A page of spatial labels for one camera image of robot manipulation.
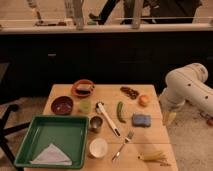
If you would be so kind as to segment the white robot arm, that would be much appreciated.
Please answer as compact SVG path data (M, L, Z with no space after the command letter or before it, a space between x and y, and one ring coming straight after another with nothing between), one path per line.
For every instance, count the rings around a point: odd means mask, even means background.
M213 88L205 85L208 71L200 63L174 69L165 77L166 87L159 96L163 124L169 125L186 101L207 114L213 114Z

